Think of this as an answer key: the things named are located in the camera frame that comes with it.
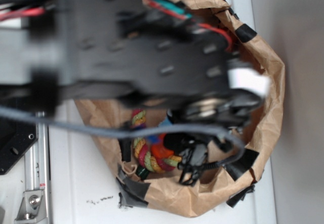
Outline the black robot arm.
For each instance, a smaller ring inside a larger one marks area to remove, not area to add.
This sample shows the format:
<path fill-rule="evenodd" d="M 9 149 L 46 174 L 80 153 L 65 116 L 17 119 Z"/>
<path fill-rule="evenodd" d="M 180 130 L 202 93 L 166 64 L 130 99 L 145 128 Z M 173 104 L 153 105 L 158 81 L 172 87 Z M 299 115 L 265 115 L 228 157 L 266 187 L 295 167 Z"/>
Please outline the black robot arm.
<path fill-rule="evenodd" d="M 53 112 L 64 99 L 165 108 L 181 122 L 245 126 L 269 79 L 182 1 L 1 0 L 1 100 Z"/>

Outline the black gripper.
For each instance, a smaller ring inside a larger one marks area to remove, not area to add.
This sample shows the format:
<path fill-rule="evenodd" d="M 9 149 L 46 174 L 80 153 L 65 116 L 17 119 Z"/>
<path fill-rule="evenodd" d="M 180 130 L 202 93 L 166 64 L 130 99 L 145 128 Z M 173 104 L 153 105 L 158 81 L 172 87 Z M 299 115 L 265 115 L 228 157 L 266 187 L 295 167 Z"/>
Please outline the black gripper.
<path fill-rule="evenodd" d="M 140 0 L 140 8 L 118 15 L 124 36 L 118 79 L 129 86 L 119 101 L 167 109 L 177 124 L 248 125 L 265 92 L 242 79 L 265 79 L 231 52 L 230 36 L 192 15 L 182 2 Z"/>

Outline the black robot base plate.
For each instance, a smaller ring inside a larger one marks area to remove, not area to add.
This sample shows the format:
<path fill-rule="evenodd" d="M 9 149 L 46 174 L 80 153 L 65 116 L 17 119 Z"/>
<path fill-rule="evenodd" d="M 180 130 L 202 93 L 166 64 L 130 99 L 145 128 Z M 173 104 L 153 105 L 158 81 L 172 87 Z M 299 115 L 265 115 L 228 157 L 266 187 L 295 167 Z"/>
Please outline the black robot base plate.
<path fill-rule="evenodd" d="M 37 141 L 37 126 L 1 118 L 1 175 L 6 175 Z"/>

